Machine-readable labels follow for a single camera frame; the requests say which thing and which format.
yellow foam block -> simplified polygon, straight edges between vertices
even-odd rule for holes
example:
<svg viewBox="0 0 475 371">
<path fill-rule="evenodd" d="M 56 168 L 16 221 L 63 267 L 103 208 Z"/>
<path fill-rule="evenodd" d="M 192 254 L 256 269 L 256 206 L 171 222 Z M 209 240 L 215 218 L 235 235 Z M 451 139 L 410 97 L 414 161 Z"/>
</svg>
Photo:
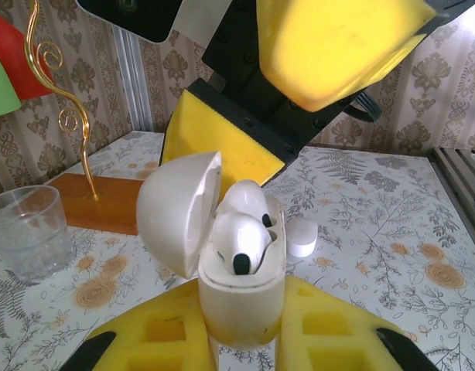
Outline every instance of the yellow foam block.
<svg viewBox="0 0 475 371">
<path fill-rule="evenodd" d="M 217 370 L 193 280 L 105 323 L 88 338 L 115 332 L 94 371 Z"/>
<path fill-rule="evenodd" d="M 258 0 L 261 71 L 318 111 L 383 78 L 435 15 L 423 0 Z"/>
<path fill-rule="evenodd" d="M 297 277 L 287 277 L 277 371 L 400 370 L 376 328 L 395 325 L 335 298 Z"/>
<path fill-rule="evenodd" d="M 222 183 L 220 199 L 244 179 L 264 185 L 285 163 L 225 117 L 184 90 L 170 119 L 162 163 L 201 152 L 220 151 Z"/>
</svg>

earbud tip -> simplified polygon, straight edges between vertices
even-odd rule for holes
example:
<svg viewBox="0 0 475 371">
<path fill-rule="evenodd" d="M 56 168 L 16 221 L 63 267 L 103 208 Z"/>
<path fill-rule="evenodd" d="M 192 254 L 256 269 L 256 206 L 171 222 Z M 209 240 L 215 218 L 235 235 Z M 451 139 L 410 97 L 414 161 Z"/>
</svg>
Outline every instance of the earbud tip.
<svg viewBox="0 0 475 371">
<path fill-rule="evenodd" d="M 232 260 L 232 266 L 236 275 L 250 274 L 251 261 L 246 254 L 237 254 Z"/>
<path fill-rule="evenodd" d="M 272 220 L 270 219 L 270 216 L 268 214 L 263 214 L 261 222 L 266 228 L 270 228 L 272 226 Z"/>
</svg>

clear drinking glass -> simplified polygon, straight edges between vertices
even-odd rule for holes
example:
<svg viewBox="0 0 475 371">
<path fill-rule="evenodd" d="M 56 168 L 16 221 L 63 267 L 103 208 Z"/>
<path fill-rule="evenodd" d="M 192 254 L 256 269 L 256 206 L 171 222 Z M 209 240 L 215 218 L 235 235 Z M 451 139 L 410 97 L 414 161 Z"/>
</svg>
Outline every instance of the clear drinking glass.
<svg viewBox="0 0 475 371">
<path fill-rule="evenodd" d="M 59 191 L 31 185 L 0 195 L 0 258 L 21 280 L 38 281 L 73 258 Z"/>
</svg>

damask wallpaper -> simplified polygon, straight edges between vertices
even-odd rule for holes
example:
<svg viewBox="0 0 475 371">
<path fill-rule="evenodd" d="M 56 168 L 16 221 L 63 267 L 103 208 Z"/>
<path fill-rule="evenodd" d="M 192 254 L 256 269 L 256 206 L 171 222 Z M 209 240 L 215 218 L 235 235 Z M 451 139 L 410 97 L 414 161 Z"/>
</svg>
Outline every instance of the damask wallpaper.
<svg viewBox="0 0 475 371">
<path fill-rule="evenodd" d="M 54 80 L 91 112 L 91 151 L 132 129 L 111 27 L 74 0 L 41 0 L 38 39 L 52 39 L 65 63 Z M 0 15 L 23 31 L 27 1 L 0 0 Z M 140 40 L 155 131 L 164 131 L 176 102 L 211 70 L 204 49 L 178 32 L 155 45 Z M 341 114 L 312 145 L 423 155 L 436 146 L 475 149 L 475 6 L 437 29 L 384 80 L 369 88 L 384 114 L 375 124 Z M 78 161 L 79 135 L 56 124 L 65 102 L 53 95 L 23 102 L 0 117 L 0 192 L 42 182 Z"/>
<path fill-rule="evenodd" d="M 111 27 L 87 16 L 74 0 L 40 0 L 36 41 L 54 41 L 63 66 L 53 71 L 59 87 L 72 91 L 90 111 L 91 151 L 131 130 Z M 25 32 L 27 0 L 0 0 L 0 16 Z M 0 192 L 43 182 L 79 161 L 80 133 L 60 131 L 57 115 L 69 105 L 50 94 L 22 102 L 0 117 Z"/>
</svg>

floral tablecloth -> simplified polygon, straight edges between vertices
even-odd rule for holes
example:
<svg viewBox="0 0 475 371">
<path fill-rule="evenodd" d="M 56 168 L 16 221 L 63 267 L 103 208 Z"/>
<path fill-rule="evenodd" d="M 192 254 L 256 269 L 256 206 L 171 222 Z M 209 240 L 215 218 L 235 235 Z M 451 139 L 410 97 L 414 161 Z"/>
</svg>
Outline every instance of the floral tablecloth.
<svg viewBox="0 0 475 371">
<path fill-rule="evenodd" d="M 161 148 L 162 135 L 132 132 L 91 165 L 144 179 Z M 394 322 L 439 369 L 475 371 L 475 246 L 427 159 L 305 148 L 266 191 L 287 219 L 319 224 L 288 274 Z M 0 261 L 0 371 L 58 370 L 93 328 L 181 282 L 139 237 L 70 233 L 76 257 L 50 279 L 20 282 Z M 221 347 L 220 369 L 274 369 L 273 345 Z"/>
</svg>

